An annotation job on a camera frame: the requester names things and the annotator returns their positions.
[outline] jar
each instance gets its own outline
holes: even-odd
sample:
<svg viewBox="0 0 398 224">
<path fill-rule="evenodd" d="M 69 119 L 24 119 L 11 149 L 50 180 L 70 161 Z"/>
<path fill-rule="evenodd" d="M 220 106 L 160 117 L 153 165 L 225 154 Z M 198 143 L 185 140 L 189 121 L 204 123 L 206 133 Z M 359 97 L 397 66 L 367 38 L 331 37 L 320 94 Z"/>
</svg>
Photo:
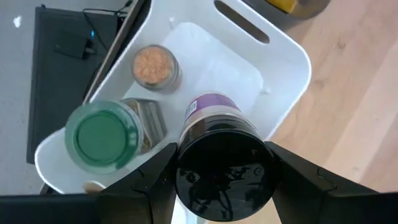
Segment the jar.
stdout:
<svg viewBox="0 0 398 224">
<path fill-rule="evenodd" d="M 177 59 L 160 45 L 140 49 L 133 57 L 131 73 L 140 86 L 164 93 L 175 91 L 181 80 Z"/>
<path fill-rule="evenodd" d="M 164 136 L 159 107 L 146 100 L 94 101 L 77 108 L 65 127 L 69 156 L 76 165 L 95 174 L 123 168 Z"/>
<path fill-rule="evenodd" d="M 233 100 L 206 92 L 191 101 L 174 179 L 179 199 L 191 212 L 216 222 L 253 215 L 271 199 L 279 183 L 276 164 Z"/>
</svg>

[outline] purple label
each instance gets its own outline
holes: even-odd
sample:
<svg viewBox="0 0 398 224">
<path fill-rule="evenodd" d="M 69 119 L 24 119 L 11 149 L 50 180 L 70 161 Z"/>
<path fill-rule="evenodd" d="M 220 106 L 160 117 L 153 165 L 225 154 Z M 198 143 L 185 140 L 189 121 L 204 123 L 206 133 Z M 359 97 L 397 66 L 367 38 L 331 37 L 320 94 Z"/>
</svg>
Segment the purple label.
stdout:
<svg viewBox="0 0 398 224">
<path fill-rule="evenodd" d="M 239 110 L 235 103 L 228 97 L 218 93 L 208 93 L 199 96 L 189 105 L 187 111 L 185 112 L 185 119 L 188 119 L 197 111 L 209 106 L 229 106 Z"/>
</svg>

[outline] black jar lid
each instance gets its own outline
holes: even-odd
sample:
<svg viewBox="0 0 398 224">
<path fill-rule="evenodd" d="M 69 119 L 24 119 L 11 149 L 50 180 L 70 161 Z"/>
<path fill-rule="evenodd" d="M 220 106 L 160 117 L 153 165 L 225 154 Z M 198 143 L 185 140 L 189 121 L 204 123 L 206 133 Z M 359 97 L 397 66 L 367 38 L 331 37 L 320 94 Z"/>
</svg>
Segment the black jar lid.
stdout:
<svg viewBox="0 0 398 224">
<path fill-rule="evenodd" d="M 260 139 L 245 131 L 221 129 L 180 149 L 175 186 L 194 214 L 228 222 L 260 210 L 279 179 L 273 153 Z"/>
</svg>

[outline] white plastic bin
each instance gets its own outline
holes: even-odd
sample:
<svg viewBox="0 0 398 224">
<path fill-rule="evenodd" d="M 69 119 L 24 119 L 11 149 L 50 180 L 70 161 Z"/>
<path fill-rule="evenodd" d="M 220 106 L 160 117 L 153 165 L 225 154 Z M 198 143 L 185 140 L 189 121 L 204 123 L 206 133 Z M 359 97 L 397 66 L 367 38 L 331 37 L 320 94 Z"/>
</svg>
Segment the white plastic bin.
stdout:
<svg viewBox="0 0 398 224">
<path fill-rule="evenodd" d="M 307 89 L 311 65 L 307 54 L 290 37 L 241 0 L 224 0 L 247 21 L 267 34 L 258 41 L 220 13 L 213 0 L 152 0 L 149 15 L 118 58 L 93 100 L 141 97 L 160 101 L 168 134 L 150 153 L 107 175 L 87 173 L 69 158 L 63 129 L 37 149 L 36 168 L 46 184 L 60 193 L 83 192 L 83 184 L 96 181 L 109 186 L 136 169 L 169 142 L 177 142 L 189 101 L 206 90 L 228 95 L 269 139 Z M 172 94 L 148 91 L 131 75 L 135 52 L 149 44 L 167 47 L 182 68 L 181 87 Z"/>
</svg>

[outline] green jar lid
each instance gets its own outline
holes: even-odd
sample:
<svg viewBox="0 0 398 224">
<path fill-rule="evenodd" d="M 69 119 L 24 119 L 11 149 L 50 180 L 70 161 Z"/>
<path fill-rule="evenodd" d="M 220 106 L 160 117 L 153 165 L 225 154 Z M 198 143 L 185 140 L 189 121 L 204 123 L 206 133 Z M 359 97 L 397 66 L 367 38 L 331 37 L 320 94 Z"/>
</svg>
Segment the green jar lid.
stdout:
<svg viewBox="0 0 398 224">
<path fill-rule="evenodd" d="M 112 113 L 100 111 L 85 118 L 75 132 L 75 147 L 89 165 L 116 162 L 127 149 L 127 130 Z"/>
<path fill-rule="evenodd" d="M 72 160 L 93 173 L 124 167 L 141 147 L 140 121 L 118 103 L 83 105 L 69 117 L 65 144 Z"/>
</svg>

